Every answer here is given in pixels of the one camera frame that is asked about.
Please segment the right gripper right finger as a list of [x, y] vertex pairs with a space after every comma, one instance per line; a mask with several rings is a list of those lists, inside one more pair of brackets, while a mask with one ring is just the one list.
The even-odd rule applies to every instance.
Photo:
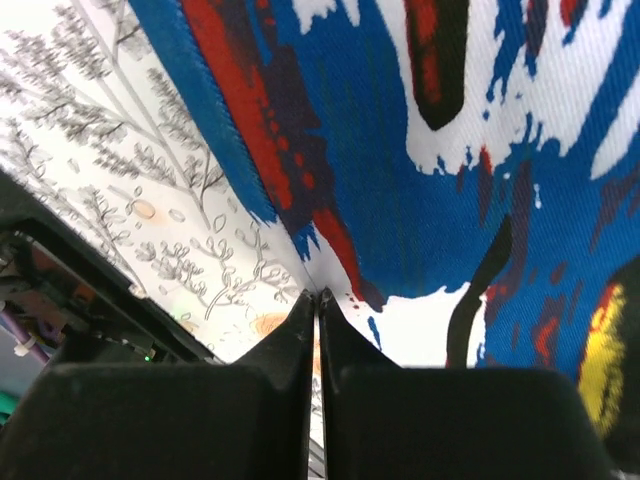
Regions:
[[319, 300], [330, 479], [611, 479], [574, 386], [532, 369], [403, 368]]

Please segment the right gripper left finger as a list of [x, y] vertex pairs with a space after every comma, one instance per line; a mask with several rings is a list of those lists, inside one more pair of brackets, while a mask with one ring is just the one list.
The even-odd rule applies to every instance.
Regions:
[[1, 433], [5, 479], [304, 479], [314, 298], [233, 363], [53, 361]]

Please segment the blue patterned trousers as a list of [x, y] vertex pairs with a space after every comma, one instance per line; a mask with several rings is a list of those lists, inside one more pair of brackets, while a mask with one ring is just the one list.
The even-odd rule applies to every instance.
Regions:
[[545, 368], [639, 470], [635, 1], [136, 1], [296, 281], [402, 364]]

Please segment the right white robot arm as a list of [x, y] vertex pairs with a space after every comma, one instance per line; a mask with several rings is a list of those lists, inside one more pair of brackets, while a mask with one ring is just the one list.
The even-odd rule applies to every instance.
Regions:
[[5, 479], [305, 479], [323, 366], [329, 479], [610, 479], [576, 389], [522, 369], [395, 365], [330, 292], [221, 364], [10, 177], [1, 321], [57, 339], [1, 430]]

